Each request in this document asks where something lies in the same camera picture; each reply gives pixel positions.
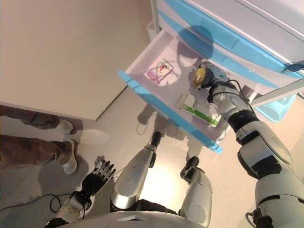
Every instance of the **white wall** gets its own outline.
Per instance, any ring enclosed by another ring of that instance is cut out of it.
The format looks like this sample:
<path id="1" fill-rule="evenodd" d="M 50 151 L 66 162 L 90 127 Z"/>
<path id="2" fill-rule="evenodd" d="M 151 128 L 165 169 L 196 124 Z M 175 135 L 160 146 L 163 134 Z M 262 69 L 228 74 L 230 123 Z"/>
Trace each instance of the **white wall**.
<path id="1" fill-rule="evenodd" d="M 95 120 L 150 20 L 149 0 L 2 0 L 2 104 Z"/>

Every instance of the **person's leg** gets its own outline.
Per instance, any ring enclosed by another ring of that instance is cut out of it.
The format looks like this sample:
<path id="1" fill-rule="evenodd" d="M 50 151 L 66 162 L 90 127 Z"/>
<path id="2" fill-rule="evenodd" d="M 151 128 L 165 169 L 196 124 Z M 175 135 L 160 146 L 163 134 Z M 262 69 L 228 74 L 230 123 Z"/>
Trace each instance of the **person's leg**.
<path id="1" fill-rule="evenodd" d="M 0 105 L 0 115 L 20 119 L 24 124 L 39 129 L 55 129 L 60 123 L 60 119 L 56 115 L 38 113 L 3 105 Z"/>
<path id="2" fill-rule="evenodd" d="M 0 136 L 0 168 L 17 168 L 42 165 L 50 161 L 67 163 L 74 154 L 72 144 L 47 142 L 41 139 Z"/>

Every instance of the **blue drawer edge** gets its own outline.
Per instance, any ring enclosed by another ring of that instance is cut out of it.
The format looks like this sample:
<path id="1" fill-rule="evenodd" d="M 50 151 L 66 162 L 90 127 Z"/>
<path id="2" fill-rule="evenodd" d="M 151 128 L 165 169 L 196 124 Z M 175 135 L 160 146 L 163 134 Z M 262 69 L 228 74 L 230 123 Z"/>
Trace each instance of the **blue drawer edge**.
<path id="1" fill-rule="evenodd" d="M 137 81 L 131 78 L 127 73 L 120 70 L 118 72 L 120 78 L 126 82 L 126 84 L 136 92 L 144 101 L 148 104 L 152 104 L 157 107 L 159 110 L 164 112 L 167 116 L 169 116 L 170 120 L 173 120 L 177 127 L 180 127 L 194 136 L 196 139 L 201 141 L 206 147 L 212 149 L 216 153 L 221 153 L 223 148 L 184 120 L 180 115 L 178 115 L 175 111 L 170 109 L 167 105 L 165 105 L 161 100 L 159 100 L 156 96 L 151 94 L 145 87 L 140 85 Z"/>
<path id="2" fill-rule="evenodd" d="M 241 75 L 243 77 L 248 78 L 251 81 L 254 81 L 256 83 L 260 83 L 263 85 L 266 85 L 270 88 L 276 88 L 279 87 L 265 78 L 261 77 L 260 75 L 252 72 L 242 64 L 238 63 L 237 61 L 233 60 L 232 58 L 228 57 L 221 51 L 214 48 L 212 45 L 208 44 L 207 42 L 201 40 L 197 36 L 195 36 L 190 31 L 186 30 L 183 26 L 169 18 L 166 14 L 164 14 L 162 11 L 158 10 L 161 17 L 166 21 L 166 23 L 174 29 L 174 31 L 179 34 L 179 36 L 187 43 L 189 44 L 194 50 L 202 54 L 203 56 L 210 58 L 217 63 L 221 64 L 225 68 L 237 73 L 238 75 Z"/>
<path id="3" fill-rule="evenodd" d="M 188 3 L 182 0 L 165 0 L 165 2 L 196 32 L 209 38 L 226 50 L 278 73 L 281 73 L 286 67 L 286 64 L 275 56 Z M 298 72 L 286 72 L 284 75 L 304 78 Z"/>

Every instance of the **white sneaker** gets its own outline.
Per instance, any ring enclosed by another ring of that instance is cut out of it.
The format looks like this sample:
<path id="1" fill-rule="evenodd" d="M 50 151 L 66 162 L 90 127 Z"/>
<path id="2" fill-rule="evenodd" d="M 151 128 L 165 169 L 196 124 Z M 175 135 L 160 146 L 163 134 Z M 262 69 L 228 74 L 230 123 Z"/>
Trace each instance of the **white sneaker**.
<path id="1" fill-rule="evenodd" d="M 74 173 L 77 169 L 77 160 L 75 157 L 75 141 L 73 139 L 67 140 L 71 145 L 72 145 L 72 154 L 70 157 L 70 160 L 68 160 L 67 163 L 63 164 L 63 171 L 67 174 L 70 175 Z"/>
<path id="2" fill-rule="evenodd" d="M 71 122 L 69 122 L 68 120 L 63 120 L 60 119 L 60 123 L 58 124 L 58 126 L 54 129 L 56 131 L 61 132 L 62 134 L 71 134 L 71 131 L 74 129 L 74 126 L 72 125 Z"/>

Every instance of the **gray floor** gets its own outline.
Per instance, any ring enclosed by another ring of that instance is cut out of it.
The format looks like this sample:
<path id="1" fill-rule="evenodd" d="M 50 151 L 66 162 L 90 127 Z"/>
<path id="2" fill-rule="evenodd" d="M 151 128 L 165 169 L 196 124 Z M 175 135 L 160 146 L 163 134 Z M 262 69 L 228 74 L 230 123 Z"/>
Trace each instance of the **gray floor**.
<path id="1" fill-rule="evenodd" d="M 291 151 L 294 170 L 301 179 L 304 178 L 303 110 L 304 100 L 297 98 L 283 121 L 267 122 Z M 2 134 L 45 140 L 65 139 L 58 132 L 25 126 L 18 120 L 7 117 L 1 117 L 0 120 Z M 101 158 L 111 160 L 118 170 L 123 168 L 149 141 L 155 127 L 166 132 L 166 136 L 158 148 L 155 166 L 149 170 L 142 198 L 178 211 L 187 190 L 187 183 L 179 177 L 179 172 L 185 164 L 188 145 L 191 144 L 191 155 L 200 153 L 199 166 L 206 172 L 213 187 L 210 228 L 250 227 L 244 214 L 254 208 L 256 181 L 247 176 L 238 162 L 236 154 L 240 146 L 232 131 L 222 142 L 222 154 L 216 154 L 205 147 L 201 149 L 199 143 L 188 142 L 185 134 L 146 107 L 146 103 L 129 88 L 99 121 L 75 121 L 74 124 L 79 130 L 70 137 L 80 142 L 77 151 L 79 168 L 76 173 L 66 176 L 60 165 L 55 163 L 43 167 L 2 171 L 0 209 L 28 202 L 47 193 L 62 194 L 79 190 L 82 179 Z M 108 211 L 113 185 L 112 179 L 93 199 L 94 204 L 86 217 Z M 49 209 L 49 201 L 50 198 L 44 198 L 33 204 L 2 212 L 1 227 L 44 227 L 54 216 Z"/>

